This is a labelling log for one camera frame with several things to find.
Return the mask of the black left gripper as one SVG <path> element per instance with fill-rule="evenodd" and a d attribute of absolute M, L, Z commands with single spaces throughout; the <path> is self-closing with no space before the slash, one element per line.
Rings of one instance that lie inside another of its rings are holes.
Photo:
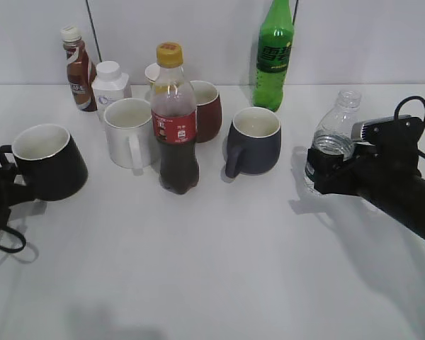
<path fill-rule="evenodd" d="M 36 199 L 34 190 L 18 178 L 18 168 L 14 163 L 0 166 L 0 208 L 11 207 Z"/>

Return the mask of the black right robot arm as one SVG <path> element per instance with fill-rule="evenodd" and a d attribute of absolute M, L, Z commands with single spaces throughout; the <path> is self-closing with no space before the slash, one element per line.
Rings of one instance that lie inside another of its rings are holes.
<path fill-rule="evenodd" d="M 360 196 L 425 240 L 425 179 L 417 154 L 424 123 L 402 115 L 359 122 L 353 131 L 363 143 L 348 160 L 309 148 L 314 188 L 321 194 Z"/>

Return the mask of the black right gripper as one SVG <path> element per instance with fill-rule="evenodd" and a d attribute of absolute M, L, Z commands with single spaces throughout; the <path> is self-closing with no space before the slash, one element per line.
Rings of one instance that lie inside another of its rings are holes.
<path fill-rule="evenodd" d="M 424 121 L 412 116 L 398 123 L 399 139 L 394 144 L 359 142 L 349 159 L 343 154 L 307 150 L 307 176 L 321 194 L 360 196 L 370 202 L 423 202 L 425 180 L 418 169 L 418 142 Z"/>

